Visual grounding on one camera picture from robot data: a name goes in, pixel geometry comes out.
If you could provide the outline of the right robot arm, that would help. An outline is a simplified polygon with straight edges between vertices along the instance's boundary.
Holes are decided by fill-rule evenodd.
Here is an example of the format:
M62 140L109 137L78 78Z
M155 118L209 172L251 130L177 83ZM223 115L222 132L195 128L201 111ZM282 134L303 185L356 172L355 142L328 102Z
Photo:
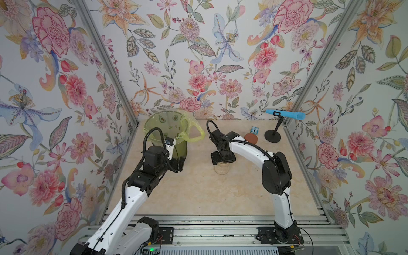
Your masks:
M235 162L240 155L255 164L262 171L261 184L273 195L275 219L273 227L262 227L257 239L261 243L289 243L297 240L301 233L294 219L290 202L292 173L282 152L268 152L256 144L250 143L238 133L224 134L212 120L206 122L209 139L216 146L211 153L214 166Z

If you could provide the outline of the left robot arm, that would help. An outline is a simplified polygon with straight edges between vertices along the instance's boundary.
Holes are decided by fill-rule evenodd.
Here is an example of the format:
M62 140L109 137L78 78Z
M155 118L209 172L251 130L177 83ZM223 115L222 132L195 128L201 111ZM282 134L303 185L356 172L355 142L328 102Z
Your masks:
M155 127L145 135L142 148L140 162L122 183L121 200L86 243L74 246L72 255L139 255L160 241L159 224L150 217L138 220L129 233L125 230L165 174L179 171L172 159L174 140Z

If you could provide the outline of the clear jar with rice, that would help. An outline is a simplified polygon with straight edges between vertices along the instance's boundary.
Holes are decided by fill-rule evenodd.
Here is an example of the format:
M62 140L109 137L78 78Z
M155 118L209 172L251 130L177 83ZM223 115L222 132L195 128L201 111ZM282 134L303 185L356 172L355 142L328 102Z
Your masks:
M218 175L226 175L230 171L230 163L217 163L214 166L214 171Z

